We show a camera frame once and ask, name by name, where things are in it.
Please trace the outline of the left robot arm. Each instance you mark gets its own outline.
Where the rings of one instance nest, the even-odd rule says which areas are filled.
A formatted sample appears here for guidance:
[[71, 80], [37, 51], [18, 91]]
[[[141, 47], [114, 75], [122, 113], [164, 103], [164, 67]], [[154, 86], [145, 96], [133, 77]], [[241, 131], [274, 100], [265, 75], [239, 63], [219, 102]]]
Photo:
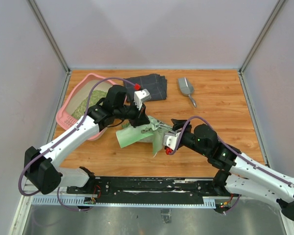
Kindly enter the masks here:
[[149, 124], [145, 101], [151, 98], [146, 89], [136, 87], [133, 96], [121, 85], [113, 85], [96, 105], [87, 108], [71, 128], [57, 139], [36, 149], [31, 146], [24, 154], [25, 176], [42, 194], [49, 194], [58, 187], [78, 187], [83, 193], [95, 189], [90, 171], [85, 168], [60, 168], [66, 157], [90, 137], [113, 126], [116, 119], [128, 120], [134, 128]]

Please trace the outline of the pink litter box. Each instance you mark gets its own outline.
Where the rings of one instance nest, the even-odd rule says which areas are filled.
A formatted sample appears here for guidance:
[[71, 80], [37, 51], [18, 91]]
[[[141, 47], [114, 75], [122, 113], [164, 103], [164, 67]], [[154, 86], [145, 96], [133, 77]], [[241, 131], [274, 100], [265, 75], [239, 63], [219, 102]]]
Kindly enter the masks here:
[[59, 137], [77, 122], [72, 116], [73, 112], [88, 97], [91, 88], [103, 78], [93, 72], [80, 78], [72, 75], [65, 101], [56, 115], [57, 127], [54, 138]]

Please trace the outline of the grey metal scoop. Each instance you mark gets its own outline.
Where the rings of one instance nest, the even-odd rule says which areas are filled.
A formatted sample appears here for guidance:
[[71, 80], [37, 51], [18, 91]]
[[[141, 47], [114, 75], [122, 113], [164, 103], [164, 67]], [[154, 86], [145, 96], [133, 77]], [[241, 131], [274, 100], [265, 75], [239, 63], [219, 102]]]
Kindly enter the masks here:
[[192, 97], [192, 94], [194, 92], [194, 87], [192, 86], [190, 81], [186, 77], [179, 78], [178, 79], [178, 86], [179, 86], [181, 93], [184, 96], [187, 96], [190, 99], [190, 101], [192, 102], [193, 106], [196, 108], [197, 107], [196, 101]]

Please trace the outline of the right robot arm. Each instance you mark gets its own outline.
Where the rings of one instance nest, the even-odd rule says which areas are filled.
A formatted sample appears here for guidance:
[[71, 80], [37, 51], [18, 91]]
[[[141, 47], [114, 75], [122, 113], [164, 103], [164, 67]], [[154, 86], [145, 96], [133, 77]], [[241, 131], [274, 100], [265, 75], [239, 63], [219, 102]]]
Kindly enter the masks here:
[[216, 195], [247, 196], [277, 208], [294, 221], [294, 177], [275, 171], [226, 144], [207, 121], [195, 128], [190, 119], [172, 119], [172, 123], [172, 130], [163, 140], [166, 154], [173, 155], [186, 147], [206, 157], [218, 169], [212, 183]]

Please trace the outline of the green litter bag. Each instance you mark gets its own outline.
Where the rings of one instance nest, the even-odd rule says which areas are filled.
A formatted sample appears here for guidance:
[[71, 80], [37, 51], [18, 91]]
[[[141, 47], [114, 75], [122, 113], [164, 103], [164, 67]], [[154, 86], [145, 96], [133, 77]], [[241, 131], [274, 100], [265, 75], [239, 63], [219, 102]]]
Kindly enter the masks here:
[[130, 123], [122, 125], [116, 132], [120, 148], [136, 142], [152, 143], [152, 154], [155, 157], [163, 148], [164, 134], [172, 130], [172, 126], [152, 116], [148, 116], [150, 123], [134, 128]]

